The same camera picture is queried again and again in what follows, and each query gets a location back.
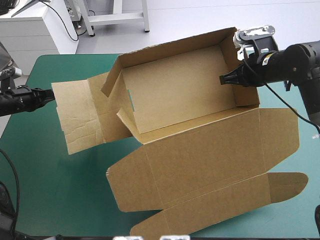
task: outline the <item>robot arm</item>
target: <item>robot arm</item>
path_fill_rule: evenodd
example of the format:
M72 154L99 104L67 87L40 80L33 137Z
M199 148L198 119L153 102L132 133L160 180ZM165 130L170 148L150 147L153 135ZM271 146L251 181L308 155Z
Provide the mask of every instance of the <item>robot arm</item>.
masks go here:
M284 82L286 91L291 85L297 86L310 121L320 126L320 41L279 51L274 33L270 25L237 31L233 40L241 47L238 58L244 63L220 76L221 84L261 87Z
M14 79L19 76L21 76L21 71L16 67L0 71L0 117L21 112L33 112L55 100L51 89L42 90L30 88L27 85L16 87Z

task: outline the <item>green tabletop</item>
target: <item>green tabletop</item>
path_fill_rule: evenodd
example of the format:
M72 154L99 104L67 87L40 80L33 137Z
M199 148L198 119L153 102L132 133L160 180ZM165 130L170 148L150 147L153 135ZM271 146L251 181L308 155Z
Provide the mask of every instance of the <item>green tabletop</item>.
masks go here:
M54 82L86 79L109 71L116 57L115 54L41 56L30 74L28 85L48 89ZM306 116L296 88L285 92L281 83L272 86ZM259 95L261 107L284 107L265 87L259 89ZM55 102L50 102L35 112L13 115L0 139L0 147L16 165L20 179L17 230L38 236L128 235L132 226L156 211L121 212L106 179L106 170L139 148L140 143L131 137L68 155L56 106ZM314 209L320 204L320 140L312 139L316 134L312 126L300 121L299 129L299 150L272 171L306 173L309 177L306 189L288 201L234 217L193 236L318 236ZM13 174L3 158L0 181L7 184L15 199Z

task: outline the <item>cardboard box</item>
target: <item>cardboard box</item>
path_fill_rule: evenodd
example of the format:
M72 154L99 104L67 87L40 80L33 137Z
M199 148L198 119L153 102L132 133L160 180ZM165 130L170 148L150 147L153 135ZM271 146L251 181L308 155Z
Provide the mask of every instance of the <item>cardboard box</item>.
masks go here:
M306 186L303 173L267 173L298 149L297 117L260 109L256 88L220 85L239 64L235 31L123 54L109 73L52 84L70 154L132 135L143 144L107 171L120 210L162 210L132 235L190 234Z

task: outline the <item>black cable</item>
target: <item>black cable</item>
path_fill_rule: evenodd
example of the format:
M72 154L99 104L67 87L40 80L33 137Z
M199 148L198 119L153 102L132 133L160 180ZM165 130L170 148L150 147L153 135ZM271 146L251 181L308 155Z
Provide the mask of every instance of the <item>black cable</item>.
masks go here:
M60 20L61 20L61 22L62 22L62 24L63 24L63 26L64 26L64 28L65 28L65 30L66 30L66 33L69 35L69 37L70 37L73 41L77 42L77 41L79 40L78 34L76 35L76 39L74 39L74 38L70 35L70 33L69 33L68 29L67 29L67 26L66 26L64 20L62 19L62 17L59 15L59 13L58 13L53 7L51 7L49 4L47 4L46 2L41 1L41 0L39 0L39 2L41 2L41 3L43 3L44 5L46 5L47 7L49 7L50 9L52 9L52 11L54 11L54 12L57 14L57 16L60 18Z
M249 66L249 64L247 63L247 60L244 58L243 59L244 64L246 65L246 67L259 79L261 79L261 77L256 73L255 70L252 69L252 67ZM318 131L319 137L320 137L320 127L315 124L314 122L306 119L305 117L301 116L292 106L289 105L289 103L287 103L282 97L280 97L267 83L266 81L264 81L265 86L278 98L280 99L281 102L283 102L289 109L291 109L291 111L297 115L301 120L305 121L308 124L313 125L316 130Z
M18 173L15 168L14 163L11 161L10 157L6 154L5 151L3 151L0 148L0 153L5 157L5 159L8 161L10 167L12 168L14 178L15 178L15 185L16 185L16 206L15 206L15 216L18 218L19 215L19 208L20 208L20 185L19 185L19 178L18 178Z
M73 41L77 42L77 41L79 40L79 36L81 36L81 35L83 35L83 34L85 34L85 33L87 32L87 30L85 30L85 31L84 31L83 33L81 33L81 34L76 34L76 39L74 39L74 38L70 35L70 33L69 33L69 31L68 31L68 29L67 29L67 27L66 27L66 24L65 24L64 20L62 19L62 17L59 15L59 13L58 13L52 6L50 6L49 4L47 4L46 2L41 1L41 0L39 0L39 2L41 2L41 3L43 3L44 5L48 6L49 8L51 8L51 9L57 14L57 16L60 18L60 20L61 20L61 22L62 22L62 24L63 24L63 26L64 26L64 28L65 28L65 30L66 30L66 33L69 35L69 37L70 37ZM93 11L93 10L89 10L89 12L93 12L93 14L96 15L95 11Z

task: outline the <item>white cabinet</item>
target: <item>white cabinet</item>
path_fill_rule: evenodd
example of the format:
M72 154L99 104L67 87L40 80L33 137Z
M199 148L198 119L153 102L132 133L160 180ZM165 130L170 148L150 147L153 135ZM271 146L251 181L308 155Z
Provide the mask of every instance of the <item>white cabinet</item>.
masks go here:
M27 0L20 0L15 9L0 16L0 42L22 73L29 75L38 57L75 54L79 41L70 39L57 14L41 2L11 17L26 3ZM64 0L52 0L49 4L62 17L72 38L76 39Z

